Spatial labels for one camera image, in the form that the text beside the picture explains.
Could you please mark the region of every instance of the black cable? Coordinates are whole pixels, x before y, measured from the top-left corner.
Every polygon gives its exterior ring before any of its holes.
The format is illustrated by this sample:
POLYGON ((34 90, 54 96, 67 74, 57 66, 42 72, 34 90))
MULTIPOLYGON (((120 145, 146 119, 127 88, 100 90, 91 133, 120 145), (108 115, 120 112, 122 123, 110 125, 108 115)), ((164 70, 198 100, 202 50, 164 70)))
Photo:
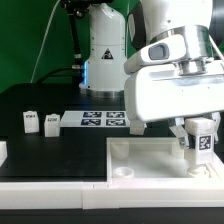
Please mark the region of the black cable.
POLYGON ((38 79, 36 81, 36 83, 42 83, 44 80, 48 79, 49 77, 52 77, 54 76, 54 74, 58 73, 58 72, 62 72, 62 71, 71 71, 73 70, 72 67, 63 67, 63 68, 58 68, 58 69, 55 69, 49 73, 47 73, 45 76, 43 76, 42 78, 38 79))

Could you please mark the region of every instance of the white robot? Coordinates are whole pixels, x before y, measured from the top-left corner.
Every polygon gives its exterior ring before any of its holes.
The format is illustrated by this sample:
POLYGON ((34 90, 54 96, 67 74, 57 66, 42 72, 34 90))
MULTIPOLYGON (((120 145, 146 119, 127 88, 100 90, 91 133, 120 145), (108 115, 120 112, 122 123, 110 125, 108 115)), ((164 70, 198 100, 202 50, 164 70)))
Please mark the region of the white robot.
POLYGON ((61 0, 69 15, 75 65, 82 73, 80 92, 93 97, 116 98, 123 96, 128 76, 124 71, 125 19, 106 3, 113 0, 61 0), (90 57, 83 63, 75 19, 90 17, 90 57))
POLYGON ((85 62, 81 93, 100 98, 123 95, 128 76, 124 71, 125 19, 106 3, 89 7, 90 57, 85 62))
POLYGON ((213 0, 140 0, 129 15, 131 38, 140 49, 124 66, 131 74, 125 84, 131 134, 168 119, 183 148, 189 148, 188 134, 199 151, 218 141, 224 63, 209 36, 212 12, 213 0), (222 60, 213 59, 212 46, 222 60))

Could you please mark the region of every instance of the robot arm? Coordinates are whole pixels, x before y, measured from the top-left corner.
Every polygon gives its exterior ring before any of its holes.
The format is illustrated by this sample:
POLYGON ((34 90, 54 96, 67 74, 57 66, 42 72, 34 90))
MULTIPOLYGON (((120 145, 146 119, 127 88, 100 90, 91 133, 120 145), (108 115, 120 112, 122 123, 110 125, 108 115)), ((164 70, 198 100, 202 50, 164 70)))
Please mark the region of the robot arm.
POLYGON ((125 84, 131 134, 143 134, 147 122, 167 119, 180 143, 188 147, 184 118, 218 117, 217 112, 224 110, 224 63, 208 60, 213 57, 209 38, 213 0, 140 0, 135 10, 129 15, 131 37, 136 48, 143 48, 125 63, 126 73, 132 74, 125 84), (144 18, 142 39, 133 28, 139 12, 144 18))

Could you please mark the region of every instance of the small white block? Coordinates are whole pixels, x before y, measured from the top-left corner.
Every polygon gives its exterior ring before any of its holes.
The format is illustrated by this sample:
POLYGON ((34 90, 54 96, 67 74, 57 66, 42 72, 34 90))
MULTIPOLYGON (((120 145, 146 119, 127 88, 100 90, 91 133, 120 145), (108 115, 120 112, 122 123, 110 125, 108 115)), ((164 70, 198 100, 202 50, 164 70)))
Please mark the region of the small white block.
POLYGON ((25 133, 39 132, 39 118, 36 111, 23 113, 25 133))
POLYGON ((58 137, 60 135, 60 115, 47 115, 44 122, 45 137, 58 137))
POLYGON ((185 130, 191 135, 213 134, 215 132, 215 121, 204 118, 189 118, 185 120, 185 130))

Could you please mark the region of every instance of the warning label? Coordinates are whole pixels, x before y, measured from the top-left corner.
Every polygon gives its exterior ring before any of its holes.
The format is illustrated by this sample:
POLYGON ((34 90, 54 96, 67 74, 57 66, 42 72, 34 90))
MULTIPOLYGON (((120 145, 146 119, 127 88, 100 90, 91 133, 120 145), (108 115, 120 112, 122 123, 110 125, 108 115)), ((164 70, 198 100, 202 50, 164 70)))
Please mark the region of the warning label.
POLYGON ((106 60, 113 60, 113 55, 110 52, 110 49, 107 48, 106 52, 104 53, 102 59, 106 59, 106 60))

